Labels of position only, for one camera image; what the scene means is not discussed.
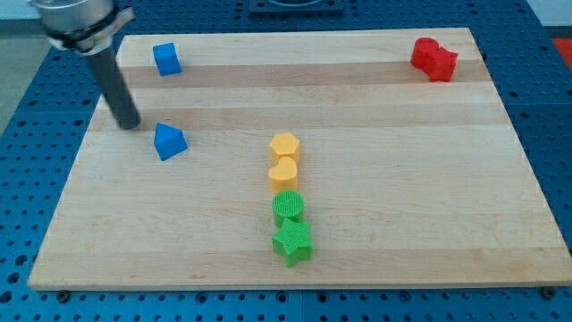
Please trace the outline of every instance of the wooden tabletop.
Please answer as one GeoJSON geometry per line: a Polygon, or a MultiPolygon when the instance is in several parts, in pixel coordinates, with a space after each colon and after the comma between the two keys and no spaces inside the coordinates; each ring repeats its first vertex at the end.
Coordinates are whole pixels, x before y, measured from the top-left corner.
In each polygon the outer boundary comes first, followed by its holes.
{"type": "Polygon", "coordinates": [[[572,284],[572,258],[467,29],[127,36],[143,122],[103,99],[29,284],[38,290],[572,284]],[[409,63],[458,53],[451,83],[409,63]],[[183,72],[158,75],[173,42],[183,72]],[[164,162],[157,122],[189,149],[164,162]],[[301,142],[314,258],[272,252],[274,134],[301,142]]]}

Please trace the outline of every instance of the yellow hexagon block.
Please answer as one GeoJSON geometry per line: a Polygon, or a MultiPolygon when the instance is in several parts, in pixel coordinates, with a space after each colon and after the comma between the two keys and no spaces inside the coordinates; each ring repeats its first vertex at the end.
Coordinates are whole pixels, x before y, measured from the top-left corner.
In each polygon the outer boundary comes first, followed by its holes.
{"type": "Polygon", "coordinates": [[[281,157],[278,164],[268,171],[268,177],[273,193],[298,189],[298,167],[291,157],[281,157]]]}
{"type": "Polygon", "coordinates": [[[300,141],[292,133],[276,134],[270,142],[270,158],[277,165],[281,157],[300,160],[300,141]]]}

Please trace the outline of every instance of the green star block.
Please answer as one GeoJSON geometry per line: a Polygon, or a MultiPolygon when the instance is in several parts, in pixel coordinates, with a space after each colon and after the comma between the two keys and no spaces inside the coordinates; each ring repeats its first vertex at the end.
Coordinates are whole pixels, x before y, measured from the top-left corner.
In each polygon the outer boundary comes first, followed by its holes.
{"type": "Polygon", "coordinates": [[[274,196],[272,210],[274,212],[274,223],[278,228],[282,227],[284,218],[299,223],[302,221],[304,199],[295,191],[282,191],[274,196]]]}
{"type": "Polygon", "coordinates": [[[300,260],[312,259],[310,223],[295,223],[284,218],[282,228],[272,237],[275,253],[286,258],[286,265],[293,267],[300,260]]]}

